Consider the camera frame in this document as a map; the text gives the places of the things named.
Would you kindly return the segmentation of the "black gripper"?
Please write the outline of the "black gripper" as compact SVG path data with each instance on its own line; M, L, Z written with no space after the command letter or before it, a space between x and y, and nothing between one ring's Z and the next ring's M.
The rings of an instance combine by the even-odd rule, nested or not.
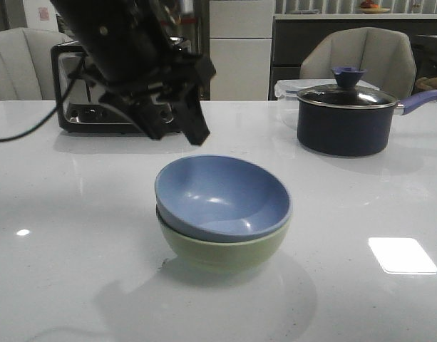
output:
M191 145L210 134L200 105L199 87L216 74L209 57L175 47L158 21L69 21L72 32L103 78L111 83L160 83L155 104L142 98L130 104L130 120L152 140L171 132L174 121Z

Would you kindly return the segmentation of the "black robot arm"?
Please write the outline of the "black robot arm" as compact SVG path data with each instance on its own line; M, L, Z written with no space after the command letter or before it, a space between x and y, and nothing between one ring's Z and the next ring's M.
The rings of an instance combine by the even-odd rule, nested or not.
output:
M169 105L179 131L201 145L210 131L200 89L215 67L209 57L181 50L162 27L158 1L53 1L53 6L91 57L79 75L104 89L99 103L153 140L168 127L161 106Z

